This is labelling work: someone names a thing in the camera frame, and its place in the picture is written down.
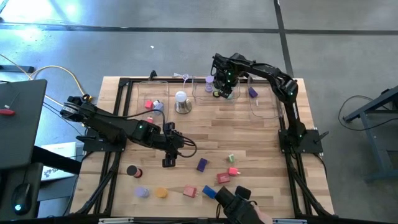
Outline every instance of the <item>wooden tabletop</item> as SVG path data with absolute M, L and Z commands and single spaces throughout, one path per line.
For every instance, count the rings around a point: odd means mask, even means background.
M 119 78 L 104 77 L 99 93 L 98 107 L 110 113 L 113 112 Z M 310 129 L 313 128 L 313 120 L 304 81 L 301 78 L 297 81 L 298 110 L 302 122 L 307 129 Z M 141 85 L 139 96 L 138 86 L 139 84 L 134 84 L 129 114 L 140 112 L 143 100 L 153 97 L 150 91 L 145 91 L 141 88 L 145 86 Z M 204 84 L 197 87 L 199 93 Z M 231 177 L 231 182 L 223 185 L 232 193 L 238 185 L 250 189 L 251 200 L 255 200 L 260 209 L 272 217 L 293 217 L 287 168 L 278 145 L 279 121 L 275 98 L 269 85 L 257 84 L 253 87 L 259 92 L 258 106 L 249 98 L 246 84 L 240 86 L 240 96 L 235 104 L 230 104 L 225 101 L 216 103 L 206 101 L 207 98 L 195 101 L 192 96 L 192 84 L 186 83 L 185 91 L 192 101 L 193 108 L 189 114 L 178 114 L 174 110 L 174 96 L 181 90 L 182 84 L 169 83 L 168 121 L 175 122 L 176 130 L 196 142 L 198 152 L 191 158 L 178 157 L 176 167 L 166 169 L 162 167 L 164 152 L 128 142 L 119 166 L 112 216 L 215 217 L 217 202 L 201 191 L 205 185 L 219 190 L 221 185 L 216 181 L 216 174 L 226 172 L 228 167 L 237 167 L 241 174 Z M 119 114 L 122 114 L 124 108 L 125 95 L 126 90 L 123 93 Z M 167 102 L 166 96 L 160 97 Z M 183 154 L 190 154 L 192 148 L 186 146 L 180 151 Z M 229 154 L 234 154 L 236 159 L 234 164 L 226 160 Z M 103 156 L 103 152 L 95 152 L 84 160 L 71 212 L 81 208 L 98 186 Z M 324 208 L 333 213 L 328 183 L 321 162 L 313 155 L 303 154 L 302 157 L 308 187 Z M 203 173 L 196 170 L 200 158 L 209 161 Z M 127 175 L 126 170 L 130 165 L 140 167 L 144 175 L 140 179 Z M 185 185 L 197 187 L 198 196 L 190 198 L 183 195 Z M 134 188 L 137 186 L 148 188 L 150 196 L 136 197 Z M 157 187 L 166 188 L 168 197 L 157 198 L 154 195 Z M 106 205 L 108 187 L 104 192 L 102 209 Z M 300 207 L 304 211 L 302 194 L 299 190 L 298 195 Z

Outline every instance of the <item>clear plastic container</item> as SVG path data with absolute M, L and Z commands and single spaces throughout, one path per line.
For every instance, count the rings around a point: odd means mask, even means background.
M 249 95 L 250 87 L 258 93 L 255 98 L 251 98 Z M 273 119 L 279 117 L 277 98 L 269 83 L 256 83 L 249 78 L 246 94 L 250 101 L 251 118 Z
M 229 98 L 214 97 L 212 92 L 207 92 L 206 77 L 192 77 L 192 96 L 197 105 L 233 105 L 241 96 L 240 82 L 233 88 Z
M 169 116 L 169 90 L 169 83 L 166 81 L 140 82 L 138 84 L 137 113 L 148 111 L 148 109 L 145 108 L 145 103 L 147 100 L 150 100 L 151 102 L 159 100 L 164 105 L 163 113 L 165 115 L 165 122 L 167 122 L 167 118 Z M 149 112 L 136 117 L 136 119 L 143 120 L 148 118 L 152 118 L 154 124 L 162 126 L 163 116 L 157 111 Z

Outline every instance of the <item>green block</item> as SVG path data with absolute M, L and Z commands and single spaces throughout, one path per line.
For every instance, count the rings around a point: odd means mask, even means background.
M 235 162 L 234 154 L 229 155 L 228 160 L 229 160 L 229 162 Z

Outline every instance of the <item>gray floor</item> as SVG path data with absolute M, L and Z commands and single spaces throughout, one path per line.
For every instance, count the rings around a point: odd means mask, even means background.
M 278 28 L 271 0 L 29 2 L 9 0 L 0 16 L 6 22 L 89 26 Z M 398 3 L 393 0 L 280 0 L 280 6 L 286 29 L 398 29 Z M 348 97 L 375 98 L 397 85 L 397 41 L 398 35 L 287 35 L 294 75 L 305 79 L 315 124 L 320 131 L 330 131 L 323 140 L 324 160 L 335 212 L 341 217 L 398 220 L 398 181 L 365 184 L 364 176 L 377 170 L 370 145 L 364 133 L 344 129 L 337 121 L 338 109 Z M 240 52 L 285 70 L 279 34 L 3 29 L 0 46 L 0 53 L 20 65 L 69 68 L 94 96 L 105 75 L 148 75 L 151 70 L 159 75 L 206 75 L 215 52 Z M 79 95 L 73 80 L 60 70 L 47 70 L 39 77 L 49 81 L 47 94 L 59 101 Z M 25 76 L 0 73 L 0 79 L 23 80 Z M 344 112 L 365 103 L 353 100 Z M 43 110 L 37 145 L 73 141 L 75 136 L 75 130 Z M 60 215 L 63 206 L 58 205 L 58 212 L 47 209 L 52 206 L 40 206 L 40 215 Z

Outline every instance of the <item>hand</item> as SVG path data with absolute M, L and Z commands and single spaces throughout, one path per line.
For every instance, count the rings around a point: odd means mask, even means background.
M 253 205 L 255 211 L 257 212 L 257 215 L 259 216 L 260 220 L 264 223 L 264 224 L 272 224 L 272 218 L 265 214 L 264 212 L 260 211 L 260 208 L 257 205 Z

